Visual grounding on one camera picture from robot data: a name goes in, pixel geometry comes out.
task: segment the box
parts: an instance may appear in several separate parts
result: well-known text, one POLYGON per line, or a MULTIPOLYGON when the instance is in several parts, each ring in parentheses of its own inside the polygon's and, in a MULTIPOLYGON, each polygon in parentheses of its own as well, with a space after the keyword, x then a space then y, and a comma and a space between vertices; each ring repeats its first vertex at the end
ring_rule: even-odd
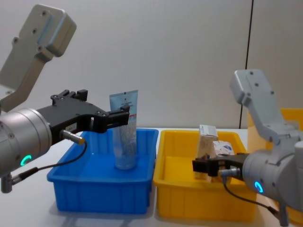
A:
MULTIPOLYGON (((231 143, 235 153, 246 153, 233 132, 218 132, 219 140, 231 143)), ((222 183, 194 178, 192 160, 196 156, 198 131, 163 131, 153 181, 157 186, 157 208, 165 218, 244 221, 254 219, 254 204, 244 202, 225 191, 222 183)), ((256 200, 256 194, 244 182, 232 179, 228 184, 235 194, 256 200)))
MULTIPOLYGON (((299 123, 299 130, 303 131, 303 109, 282 108, 281 113, 286 121, 297 121, 299 123)), ((266 141, 265 139, 259 136, 249 112, 247 117, 247 123, 248 123, 248 138, 247 138, 248 152, 251 153, 259 149, 271 150, 272 143, 266 141)), ((287 210, 288 210, 289 219, 291 219, 294 222, 303 224, 302 212, 299 212, 292 208, 287 208, 287 210)))
MULTIPOLYGON (((86 153, 77 161, 53 168, 53 182, 60 211, 144 214, 150 203, 158 138, 157 130, 137 129, 137 165, 115 168, 113 131, 84 132, 86 153)), ((74 144, 59 162, 75 158, 83 146, 74 144)))

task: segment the package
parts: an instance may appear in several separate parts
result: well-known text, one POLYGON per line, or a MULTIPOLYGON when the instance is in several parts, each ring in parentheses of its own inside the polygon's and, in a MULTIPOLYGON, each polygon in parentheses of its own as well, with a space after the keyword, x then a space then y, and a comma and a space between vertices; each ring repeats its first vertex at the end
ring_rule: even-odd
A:
MULTIPOLYGON (((196 158, 209 157, 214 153, 213 142, 218 140, 218 134, 216 127, 211 125, 200 125, 199 126, 199 141, 197 145, 196 158)), ((195 172, 196 179, 207 179, 207 174, 195 172)))
MULTIPOLYGON (((219 140, 219 141, 214 141, 213 145, 214 145, 214 152, 211 153, 210 158, 222 157, 222 156, 235 154, 232 149, 232 145, 229 142, 219 140)), ((206 180, 208 182, 222 182, 222 179, 219 176, 218 177, 207 176, 206 180)))
POLYGON ((130 106, 128 124, 113 128, 113 148, 116 167, 132 169, 136 166, 138 90, 110 95, 109 100, 111 111, 119 110, 124 105, 130 106))

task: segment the white table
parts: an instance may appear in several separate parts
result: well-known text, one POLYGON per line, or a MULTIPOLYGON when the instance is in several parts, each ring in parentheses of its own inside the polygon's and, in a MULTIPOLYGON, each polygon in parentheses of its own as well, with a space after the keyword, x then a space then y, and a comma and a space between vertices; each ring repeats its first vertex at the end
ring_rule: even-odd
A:
MULTIPOLYGON (((247 130, 232 131, 239 134, 247 147, 247 130)), ((62 141, 39 159, 14 171, 16 175, 35 166, 41 167, 58 162, 72 142, 62 141)), ((257 208, 255 220, 252 223, 234 223, 220 221, 180 221, 162 219, 155 209, 155 190, 152 191, 151 207, 146 215, 116 215, 96 213, 59 212, 55 203, 53 184, 46 180, 49 170, 34 174, 25 181, 13 186, 9 194, 0 194, 0 226, 2 227, 275 227, 280 226, 278 220, 266 209, 257 208)), ((269 205, 270 201, 258 196, 258 201, 269 205)))

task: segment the white wall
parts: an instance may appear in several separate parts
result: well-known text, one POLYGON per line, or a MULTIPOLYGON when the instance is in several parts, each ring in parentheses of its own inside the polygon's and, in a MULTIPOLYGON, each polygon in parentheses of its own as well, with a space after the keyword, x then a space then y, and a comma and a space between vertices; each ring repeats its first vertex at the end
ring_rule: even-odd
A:
POLYGON ((21 107, 85 88, 108 110, 110 94, 139 89, 140 126, 238 126, 229 81, 245 66, 250 0, 0 0, 0 65, 36 3, 65 9, 78 28, 21 107))
POLYGON ((302 10, 302 0, 254 1, 248 68, 265 72, 281 107, 303 108, 302 10))

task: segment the black cable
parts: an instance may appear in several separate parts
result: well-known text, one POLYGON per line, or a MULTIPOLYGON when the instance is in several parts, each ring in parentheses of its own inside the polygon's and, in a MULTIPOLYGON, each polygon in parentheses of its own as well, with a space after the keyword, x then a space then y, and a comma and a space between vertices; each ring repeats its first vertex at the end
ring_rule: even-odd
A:
POLYGON ((48 169, 48 168, 57 167, 57 166, 63 166, 63 165, 72 163, 74 161, 77 161, 79 158, 81 158, 84 155, 84 153, 85 153, 85 151, 87 149, 87 142, 86 141, 84 141, 84 145, 85 146, 84 146, 84 149, 81 152, 81 154, 79 154, 77 157, 73 158, 72 160, 69 160, 69 161, 66 161, 66 162, 57 163, 57 164, 53 164, 53 165, 49 165, 49 166, 44 166, 44 167, 38 168, 38 170, 48 169))
POLYGON ((84 153, 85 153, 85 151, 87 149, 87 142, 86 141, 84 141, 84 145, 85 146, 84 146, 84 149, 81 152, 81 154, 79 154, 77 157, 75 157, 75 158, 73 158, 73 159, 71 159, 69 161, 61 162, 61 163, 57 163, 57 164, 53 164, 53 165, 49 165, 49 166, 44 166, 44 167, 41 167, 41 168, 34 167, 34 168, 31 168, 31 169, 29 169, 27 171, 24 171, 23 173, 18 174, 15 178, 19 178, 20 180, 18 180, 18 182, 20 182, 20 181, 23 181, 24 179, 28 178, 29 176, 37 173, 40 170, 48 169, 48 168, 52 168, 52 167, 57 167, 57 166, 63 166, 63 165, 72 163, 74 161, 77 161, 79 158, 81 158, 84 155, 84 153))
POLYGON ((260 202, 257 202, 257 201, 245 199, 245 198, 243 198, 243 197, 241 197, 241 196, 239 196, 239 195, 236 195, 236 194, 232 193, 232 192, 227 188, 227 185, 226 185, 226 183, 224 183, 224 182, 223 182, 223 186, 224 186, 225 190, 226 190, 230 195, 236 197, 236 198, 239 199, 239 200, 243 200, 243 201, 245 201, 245 202, 250 202, 250 203, 259 205, 259 206, 261 206, 261 207, 264 207, 264 208, 266 208, 270 213, 272 213, 277 219, 279 219, 279 211, 277 211, 277 210, 274 209, 273 207, 267 206, 267 205, 265 205, 265 204, 263 204, 263 203, 260 203, 260 202))
POLYGON ((243 111, 243 105, 241 105, 241 111, 240 111, 240 121, 239 121, 239 129, 241 129, 242 111, 243 111))
POLYGON ((264 208, 266 208, 266 209, 267 209, 267 207, 268 207, 268 206, 264 205, 263 203, 260 203, 260 202, 257 202, 257 201, 253 201, 253 200, 249 200, 249 199, 245 199, 245 198, 243 198, 243 197, 241 197, 241 196, 239 196, 239 195, 236 195, 236 194, 232 193, 232 192, 227 188, 227 185, 226 185, 225 183, 223 184, 223 186, 224 186, 225 190, 226 190, 230 195, 232 195, 232 196, 238 198, 239 200, 243 200, 243 201, 246 201, 246 202, 251 202, 251 203, 254 203, 254 204, 259 205, 259 206, 261 206, 261 207, 264 207, 264 208))
MULTIPOLYGON (((245 69, 247 69, 247 64, 248 64, 248 54, 250 51, 250 33, 251 33, 251 24, 252 24, 252 12, 254 9, 254 0, 251 0, 251 9, 250 9, 250 27, 248 31, 248 41, 247 41, 247 49, 246 49, 246 61, 245 61, 245 69)), ((242 122, 242 111, 243 111, 243 106, 241 105, 241 110, 240 110, 240 121, 239 121, 239 129, 241 128, 241 122, 242 122)))

